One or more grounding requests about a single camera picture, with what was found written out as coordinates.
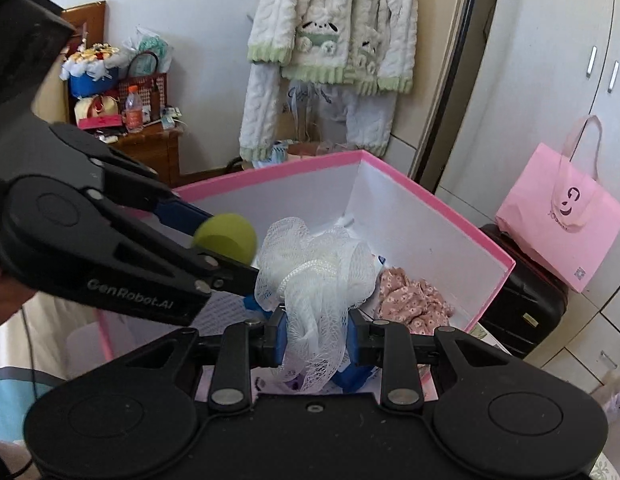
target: pink shopping bag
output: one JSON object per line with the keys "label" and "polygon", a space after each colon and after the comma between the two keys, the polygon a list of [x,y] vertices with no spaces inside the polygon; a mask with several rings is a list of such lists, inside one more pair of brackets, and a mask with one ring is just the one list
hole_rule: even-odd
{"label": "pink shopping bag", "polygon": [[[593,178],[571,164],[588,123],[598,127]],[[496,224],[531,259],[582,292],[620,230],[620,203],[598,179],[603,127],[578,121],[562,153],[541,143],[496,212]]]}

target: white mesh bath sponge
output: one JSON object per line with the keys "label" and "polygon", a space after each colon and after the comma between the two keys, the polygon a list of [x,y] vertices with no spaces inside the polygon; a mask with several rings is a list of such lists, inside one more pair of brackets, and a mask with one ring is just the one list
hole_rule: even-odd
{"label": "white mesh bath sponge", "polygon": [[337,370],[346,341],[347,310],[375,290],[374,257],[365,242],[333,227],[312,237],[300,218],[272,224],[259,253],[255,298],[265,310],[285,304],[287,349],[276,376],[303,372],[300,389],[318,392]]}

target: plastic water bottle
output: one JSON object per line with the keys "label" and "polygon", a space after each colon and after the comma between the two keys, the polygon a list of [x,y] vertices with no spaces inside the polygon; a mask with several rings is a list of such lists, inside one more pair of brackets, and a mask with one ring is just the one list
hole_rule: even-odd
{"label": "plastic water bottle", "polygon": [[126,128],[129,134],[137,134],[144,129],[144,104],[139,97],[139,87],[132,85],[128,87],[128,97],[126,98]]}

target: green cuff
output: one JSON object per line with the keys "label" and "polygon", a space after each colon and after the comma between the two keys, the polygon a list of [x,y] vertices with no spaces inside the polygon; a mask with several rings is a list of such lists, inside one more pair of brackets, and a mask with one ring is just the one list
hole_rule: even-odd
{"label": "green cuff", "polygon": [[357,80],[357,69],[352,65],[346,66],[346,69],[343,71],[343,84],[344,85],[353,85]]}
{"label": "green cuff", "polygon": [[243,160],[269,160],[272,156],[272,146],[258,146],[256,148],[239,148],[239,155]]}
{"label": "green cuff", "polygon": [[378,92],[376,79],[357,79],[354,81],[354,88],[359,95],[376,95]]}
{"label": "green cuff", "polygon": [[293,79],[310,83],[341,84],[346,68],[343,66],[321,65],[290,65],[281,69],[285,79]]}
{"label": "green cuff", "polygon": [[292,49],[286,46],[275,48],[270,43],[259,43],[248,47],[248,61],[253,63],[265,61],[287,65],[291,59]]}
{"label": "green cuff", "polygon": [[381,90],[390,90],[402,94],[408,94],[412,89],[411,77],[379,77],[377,83]]}
{"label": "green cuff", "polygon": [[385,155],[385,150],[388,149],[388,143],[376,144],[374,146],[359,146],[360,149],[366,152],[372,153],[375,156],[382,157]]}

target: pink floral fabric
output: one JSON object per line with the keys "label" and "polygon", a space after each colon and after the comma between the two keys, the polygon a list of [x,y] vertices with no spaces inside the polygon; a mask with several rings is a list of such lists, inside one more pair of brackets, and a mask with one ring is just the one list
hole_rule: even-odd
{"label": "pink floral fabric", "polygon": [[449,325],[452,308],[426,280],[410,280],[403,269],[381,273],[378,317],[407,325],[410,333],[432,335],[437,326]]}

